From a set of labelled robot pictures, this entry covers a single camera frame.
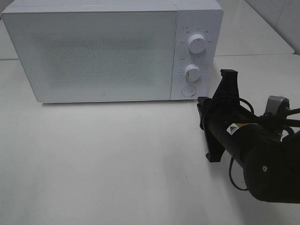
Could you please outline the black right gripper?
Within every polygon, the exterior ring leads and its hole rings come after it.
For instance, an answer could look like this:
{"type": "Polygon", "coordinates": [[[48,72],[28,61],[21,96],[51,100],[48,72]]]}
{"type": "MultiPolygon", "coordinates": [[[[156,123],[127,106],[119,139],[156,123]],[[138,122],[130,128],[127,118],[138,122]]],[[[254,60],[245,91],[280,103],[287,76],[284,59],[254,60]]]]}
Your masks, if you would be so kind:
{"type": "Polygon", "coordinates": [[[198,111],[202,119],[208,152],[206,158],[211,163],[221,161],[225,147],[221,138],[250,138],[255,134],[255,124],[242,122],[252,119],[252,105],[239,97],[238,72],[221,69],[221,82],[213,98],[199,97],[198,111]]]}

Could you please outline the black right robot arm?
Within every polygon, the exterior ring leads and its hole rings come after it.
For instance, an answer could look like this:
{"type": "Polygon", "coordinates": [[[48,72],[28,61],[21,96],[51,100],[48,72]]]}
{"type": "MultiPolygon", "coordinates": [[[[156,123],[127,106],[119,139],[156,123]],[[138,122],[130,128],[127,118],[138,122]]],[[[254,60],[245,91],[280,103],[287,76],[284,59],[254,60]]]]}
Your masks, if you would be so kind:
{"type": "Polygon", "coordinates": [[[221,81],[213,97],[199,97],[197,109],[204,131],[210,162],[220,162],[224,152],[242,170],[245,190],[260,201],[299,203],[300,134],[298,120],[289,116],[285,97],[270,96],[265,112],[256,116],[252,105],[240,98],[238,73],[222,69],[221,81]]]}

